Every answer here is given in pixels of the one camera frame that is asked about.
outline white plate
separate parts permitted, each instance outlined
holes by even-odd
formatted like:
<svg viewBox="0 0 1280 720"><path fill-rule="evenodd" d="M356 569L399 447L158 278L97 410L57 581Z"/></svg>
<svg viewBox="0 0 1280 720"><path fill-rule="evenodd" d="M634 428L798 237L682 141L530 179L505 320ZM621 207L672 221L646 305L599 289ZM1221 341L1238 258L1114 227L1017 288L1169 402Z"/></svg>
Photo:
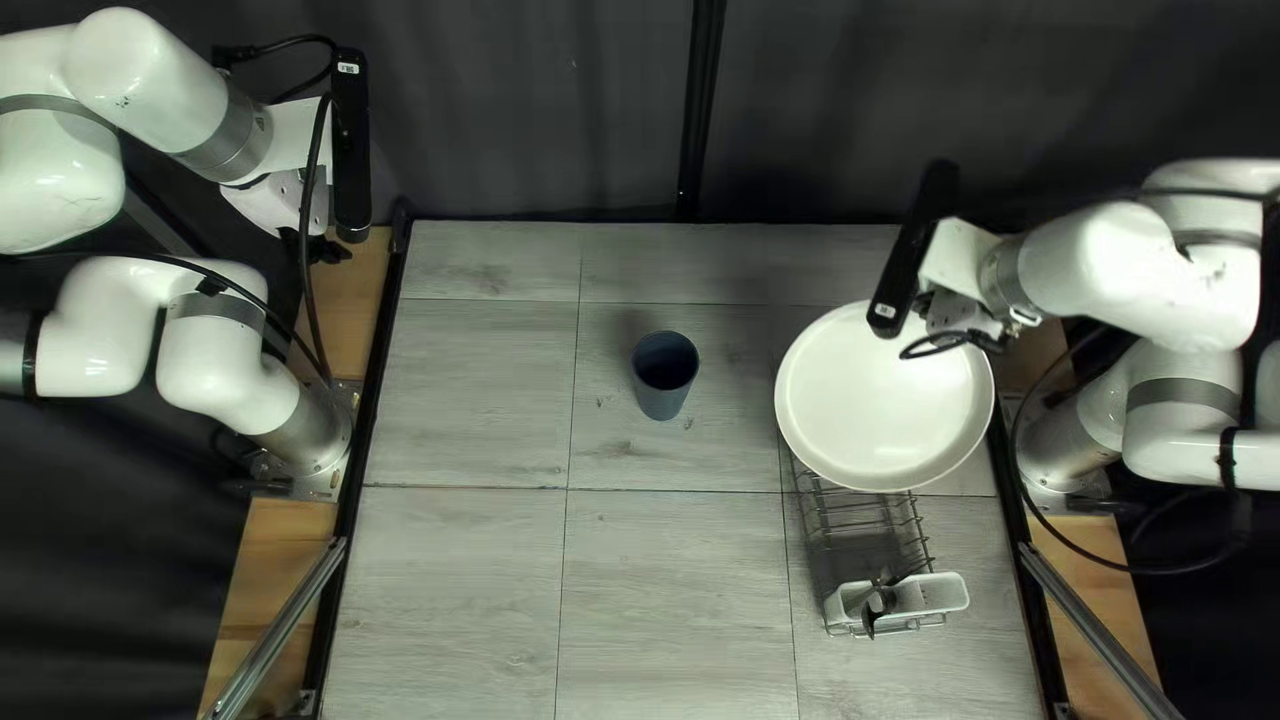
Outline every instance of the white plate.
<svg viewBox="0 0 1280 720"><path fill-rule="evenodd" d="M991 364L970 345L897 359L924 334L924 320L911 314L897 338L876 337L865 301L800 333L773 388L778 427L796 457L868 492L916 488L960 465L991 420Z"/></svg>

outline gray tile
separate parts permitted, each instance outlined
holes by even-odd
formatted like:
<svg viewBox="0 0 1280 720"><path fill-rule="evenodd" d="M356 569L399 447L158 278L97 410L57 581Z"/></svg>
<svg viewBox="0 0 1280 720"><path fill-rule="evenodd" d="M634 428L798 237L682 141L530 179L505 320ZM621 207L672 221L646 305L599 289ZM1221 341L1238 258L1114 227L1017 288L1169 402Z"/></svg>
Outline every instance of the gray tile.
<svg viewBox="0 0 1280 720"><path fill-rule="evenodd" d="M795 719L778 498L570 491L557 717Z"/></svg>
<svg viewBox="0 0 1280 720"><path fill-rule="evenodd" d="M684 333L701 369L684 410L640 411L628 357L657 329ZM777 424L763 309L582 304L570 487L777 492Z"/></svg>
<svg viewBox="0 0 1280 720"><path fill-rule="evenodd" d="M970 606L941 628L876 641L827 635L797 532L797 498L786 502L801 717L1041 716L997 500L920 498L936 569L965 578Z"/></svg>
<svg viewBox="0 0 1280 720"><path fill-rule="evenodd" d="M764 304L768 269L751 225L593 225L584 302Z"/></svg>
<svg viewBox="0 0 1280 720"><path fill-rule="evenodd" d="M402 300L370 484L563 487L576 302Z"/></svg>
<svg viewBox="0 0 1280 720"><path fill-rule="evenodd" d="M576 301L575 223L413 223L401 297Z"/></svg>
<svg viewBox="0 0 1280 720"><path fill-rule="evenodd" d="M804 332L814 320L823 316L832 309L828 306L817 305L787 305L780 307L769 307L769 355L772 361L772 370L774 377L777 375L778 368L782 365L782 357L786 355L787 348L795 342L796 337ZM786 448L786 441L781 437L778 438L781 455L781 468L782 468L782 489L783 492L791 492L794 484L791 482L791 473L788 468L788 455ZM804 462L796 461L796 468L800 470L805 469ZM916 488L914 491L916 495L966 495L966 496L987 496L995 497L996 495L996 482L991 471L991 456L987 454L987 443L979 443L978 447L961 462L955 470L951 470L946 475L933 480L932 483Z"/></svg>
<svg viewBox="0 0 1280 720"><path fill-rule="evenodd" d="M837 306L868 300L897 225L748 225L764 249L769 301Z"/></svg>
<svg viewBox="0 0 1280 720"><path fill-rule="evenodd" d="M324 716L550 719L564 500L366 488Z"/></svg>
<svg viewBox="0 0 1280 720"><path fill-rule="evenodd" d="M582 300L844 305L872 296L893 225L593 225Z"/></svg>

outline wire dish rack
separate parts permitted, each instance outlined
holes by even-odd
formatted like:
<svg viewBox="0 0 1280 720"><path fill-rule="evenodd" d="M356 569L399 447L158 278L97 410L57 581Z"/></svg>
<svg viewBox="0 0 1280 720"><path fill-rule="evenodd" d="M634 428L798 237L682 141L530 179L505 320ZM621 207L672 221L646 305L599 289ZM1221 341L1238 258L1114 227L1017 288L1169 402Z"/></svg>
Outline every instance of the wire dish rack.
<svg viewBox="0 0 1280 720"><path fill-rule="evenodd" d="M964 579L933 569L914 493L849 489L787 455L828 634L910 633L943 625L947 612L968 607Z"/></svg>

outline cable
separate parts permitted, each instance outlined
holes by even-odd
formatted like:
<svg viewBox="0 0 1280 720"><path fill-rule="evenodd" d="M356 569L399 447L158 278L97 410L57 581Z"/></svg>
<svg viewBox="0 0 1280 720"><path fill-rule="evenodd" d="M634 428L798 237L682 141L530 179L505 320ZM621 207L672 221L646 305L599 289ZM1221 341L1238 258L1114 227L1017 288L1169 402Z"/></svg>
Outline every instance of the cable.
<svg viewBox="0 0 1280 720"><path fill-rule="evenodd" d="M232 65L234 65L236 63L243 63L246 60L256 60L265 55L279 53L280 50L288 47L296 47L298 45L308 42L315 42L329 47L329 63L319 73L311 76L306 81L273 97L269 104L276 105L279 102L284 102L285 100L293 97L294 95L302 92L303 90L314 87L315 85L323 82L326 77L329 77L329 73L333 72L334 58L338 54L338 44L334 42L333 38L324 35L310 32L306 35L294 35L293 37L285 37L284 40L271 42L270 45L237 45L234 47L215 45L212 51L212 64L215 68L223 68L229 72Z"/></svg>
<svg viewBox="0 0 1280 720"><path fill-rule="evenodd" d="M271 53L279 53L285 47L293 47L294 45L302 45L305 42L319 42L320 45L326 45L330 51L338 49L338 44L334 42L332 37L316 32L307 32L302 35L294 35L293 37L285 37L284 40L273 42L270 45L260 45L257 46L257 54L255 55L255 58L261 58L262 55L270 55Z"/></svg>
<svg viewBox="0 0 1280 720"><path fill-rule="evenodd" d="M329 357L324 352L324 342L320 340L320 316L316 314L315 292L311 288L311 193L315 192L316 172L320 164L320 141L324 138L324 120L326 110L332 105L328 92L320 96L316 104L315 122L311 124L311 146L307 149L307 167L302 177L302 206L298 208L298 273L302 275L302 300L307 311L307 325L311 328L311 345L315 346L316 356L320 359L320 377L325 384L333 384L333 373L329 370Z"/></svg>
<svg viewBox="0 0 1280 720"><path fill-rule="evenodd" d="M937 345L940 340L950 340L951 342L946 345ZM916 350L924 347L925 345L933 343L933 347L927 347L924 350ZM938 352L946 352L954 347L960 347L961 345L973 345L979 350L984 350L992 354L1001 354L1005 347L1000 345L998 341L987 337L987 333L975 329L968 331L942 331L933 334L927 334L920 340L916 340L902 348L897 354L899 360L915 360L916 357L928 357L929 355L937 355Z"/></svg>
<svg viewBox="0 0 1280 720"><path fill-rule="evenodd" d="M270 105L279 105L280 102L284 102L285 100L293 97L294 95L302 92L303 90L307 90L308 87L311 87L314 85L317 85L321 81L324 81L324 78L329 77L330 72L332 72L332 69L326 67L325 69L323 69L319 73L316 73L316 74L311 76L310 78L307 78L306 81L300 82L298 85L294 85L293 87L291 87L291 88L285 90L284 92L276 95L275 97L273 97L270 100L269 104Z"/></svg>
<svg viewBox="0 0 1280 720"><path fill-rule="evenodd" d="M1039 391L1039 388L1044 384L1044 382L1048 380L1048 378L1051 378L1053 375L1053 373L1056 373L1064 364L1066 364L1068 360L1071 359L1073 352L1075 352L1076 350L1080 350L1080 348L1088 346L1089 343L1094 342L1098 337L1102 336L1102 333L1105 331L1106 331L1105 325L1100 327L1100 328L1094 329L1093 332L1091 332L1089 334L1087 334L1080 342L1075 343L1071 347L1068 347L1066 351L1064 351L1062 355L1060 355L1056 360L1053 360L1053 363L1048 366L1048 369L1044 370L1044 374L1042 374L1039 377L1039 379L1037 379L1032 384L1030 389L1027 391L1027 395L1023 397L1021 402L1018 404L1018 411L1014 413L1014 421L1012 421L1012 424L1010 425L1010 429L1009 429L1009 436L1010 436L1009 437L1009 462L1010 462L1010 465L1015 470L1018 469L1018 430L1021 427L1023 411L1027 410L1027 405L1030 402L1030 398L1033 396L1036 396L1036 393ZM1230 447L1229 442L1224 442L1222 445L1224 445L1224 447ZM1233 503L1233 506L1234 506L1233 507L1233 516L1238 520L1244 512L1247 512L1247 507L1249 506L1249 503L1247 501L1248 496L1245 496L1244 493L1242 493L1238 489L1235 489L1234 477L1226 469L1225 465L1224 465L1224 471L1222 471L1222 479L1224 479L1224 484L1228 484L1229 489L1235 493L1235 502ZM1181 564L1181 565L1155 565L1155 566L1143 566L1143 565L1133 565L1133 564L1130 564L1130 565L1121 565L1120 562L1115 562L1112 560L1107 560L1106 557L1101 557L1098 555L1094 555L1094 553L1089 552L1088 550L1084 550L1083 547L1080 547L1080 546L1075 544L1074 542L1071 542L1057 528L1055 528L1052 524L1050 524L1050 521L1041 512L1039 507L1036 506L1036 501L1032 498L1030 492L1027 489L1027 483L1023 482L1020 471L1019 471L1019 477L1018 477L1016 482L1018 482L1019 492L1023 496L1023 501L1027 503L1027 507L1032 511L1032 515L1036 516L1036 520L1041 525L1043 525L1046 530L1048 530L1048 534L1051 534L1055 538L1057 538L1059 542L1061 542L1064 546L1066 546L1068 548L1070 548L1071 551L1074 551L1076 555L1080 555L1082 557L1084 557L1087 560L1092 560L1093 562L1097 562L1098 565L1102 565L1103 568L1111 568L1112 570L1120 570L1121 573L1129 573L1132 575L1180 575L1183 573L1193 573L1196 570L1203 570L1204 568L1210 568L1212 565L1217 565L1219 562L1221 562L1221 561L1226 560L1228 557L1235 555L1236 552L1239 552L1244 547L1243 538L1238 537L1238 533L1233 533L1231 537L1230 537L1230 539L1226 543L1224 543L1222 547L1217 552L1215 552L1213 555L1210 555L1208 557L1201 559L1201 560L1185 562L1185 564Z"/></svg>
<svg viewBox="0 0 1280 720"><path fill-rule="evenodd" d="M1187 492L1180 492L1175 495L1174 497L1166 500L1165 502L1161 502L1160 505L1153 507L1149 512L1147 512L1147 515L1142 519L1142 521L1139 521L1138 525L1134 527L1133 532L1129 533L1129 544L1132 547L1137 547L1138 541L1142 539L1142 536L1147 532L1147 529L1151 528L1151 524L1155 523L1156 519L1158 519L1165 512L1169 512L1174 507L1178 507L1179 505L1193 497L1213 495L1220 488L1212 488L1212 487L1189 489Z"/></svg>
<svg viewBox="0 0 1280 720"><path fill-rule="evenodd" d="M250 302L256 305L257 309L266 315L266 320L271 323L275 327L275 329L280 331L280 333L287 334L289 336L291 340L293 340L294 345L298 346L298 350L302 351L302 355L306 356L307 363L311 363L311 366L315 368L317 373L321 372L320 361L316 360L315 354L311 352L311 348L307 347L307 343L302 341L302 337L297 333L297 331L289 327L275 310L271 310L266 305L266 302L262 301L262 299L244 290L243 286L241 286L239 283L237 283L236 281L228 278L221 273L210 270L209 268L202 268L195 263L183 260L182 258L172 258L169 255L160 255L156 252L132 252L127 250L106 251L106 252L93 252L88 250L55 250L52 252L40 252L36 255L0 255L0 259L10 263L26 263L31 260L41 260L45 258L136 258L138 260L151 260L154 263L164 263L165 265L174 265L177 268L183 268L186 270L198 273L209 278L210 281L221 284L225 290L236 291L237 293L243 296L244 300L248 300Z"/></svg>

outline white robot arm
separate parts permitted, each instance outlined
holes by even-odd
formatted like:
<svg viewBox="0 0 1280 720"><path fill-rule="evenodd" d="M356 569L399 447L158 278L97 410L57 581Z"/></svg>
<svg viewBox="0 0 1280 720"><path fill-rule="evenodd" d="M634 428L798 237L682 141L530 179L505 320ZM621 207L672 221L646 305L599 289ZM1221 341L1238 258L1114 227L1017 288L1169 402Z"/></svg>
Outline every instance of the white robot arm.
<svg viewBox="0 0 1280 720"><path fill-rule="evenodd" d="M367 233L367 95L364 58L339 49L316 158L308 234ZM109 8L74 26L0 37L0 252L56 245L110 220L124 197L122 129L220 183L264 231L298 228L319 99L264 108L150 17ZM330 127L337 126L338 132ZM333 186L330 202L326 186ZM266 282L252 268L92 258L65 278L44 318L0 319L0 392L104 397L142 379L156 313L165 310L156 386L169 404L209 415L271 452L294 480L338 471L351 407L302 383L261 351Z"/></svg>
<svg viewBox="0 0 1280 720"><path fill-rule="evenodd" d="M1222 430L1239 421L1236 350L1258 315L1261 200L1277 187L1276 160L1188 160L1152 173L1135 200L1084 208L1025 237L959 218L931 228L911 286L913 296L932 293L931 333L997 342L1048 316L1087 315L1146 338L1021 430L1028 486L1075 492L1120 457L1153 480L1220 483ZM868 318L881 334L905 307L884 297ZM1257 382L1260 427L1231 441L1242 488L1280 489L1280 424L1263 420L1280 415L1280 346L1271 350Z"/></svg>
<svg viewBox="0 0 1280 720"><path fill-rule="evenodd" d="M339 50L310 218L343 240L370 224L364 58ZM124 199L115 129L220 183L264 231L298 227L316 97L266 106L146 14L99 10L74 26L0 37L0 252L41 250L110 220ZM332 126L343 128L334 142Z"/></svg>

